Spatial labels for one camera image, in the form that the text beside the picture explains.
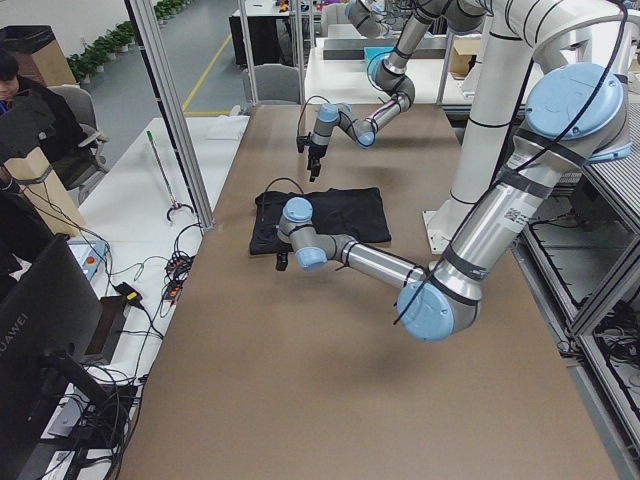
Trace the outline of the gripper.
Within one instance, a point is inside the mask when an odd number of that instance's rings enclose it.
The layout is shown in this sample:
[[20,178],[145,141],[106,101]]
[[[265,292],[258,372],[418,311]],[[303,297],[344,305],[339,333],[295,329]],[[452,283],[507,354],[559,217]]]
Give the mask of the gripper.
[[319,145],[314,142],[308,144],[308,170],[309,181],[315,181],[320,176],[321,159],[326,155],[327,145]]
[[273,249],[276,253],[276,266],[275,269],[279,272],[284,272],[288,267],[288,255],[293,251],[293,247],[290,243],[283,242],[276,239],[273,242]]

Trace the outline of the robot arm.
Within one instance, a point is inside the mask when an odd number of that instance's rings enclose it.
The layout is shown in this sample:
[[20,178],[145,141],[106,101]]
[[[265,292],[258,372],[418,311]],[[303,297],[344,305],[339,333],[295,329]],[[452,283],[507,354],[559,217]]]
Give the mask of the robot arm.
[[326,155],[333,130],[338,127],[362,148],[371,147],[377,133],[414,103],[415,87],[406,75],[407,64],[431,24],[442,17],[457,34],[466,34],[480,26],[486,9],[473,1],[412,1],[410,15],[385,57],[375,58],[368,75],[374,87],[389,96],[389,100],[371,115],[360,120],[345,103],[325,102],[319,106],[313,130],[298,136],[299,152],[307,151],[310,180],[320,175],[321,159]]
[[277,235],[305,271],[334,260],[398,287],[397,322],[419,340],[445,339],[477,319],[482,283],[562,175],[621,137],[625,94],[620,76],[593,63],[545,74],[529,94],[513,153],[430,270],[349,235],[318,233],[302,197],[285,204]]

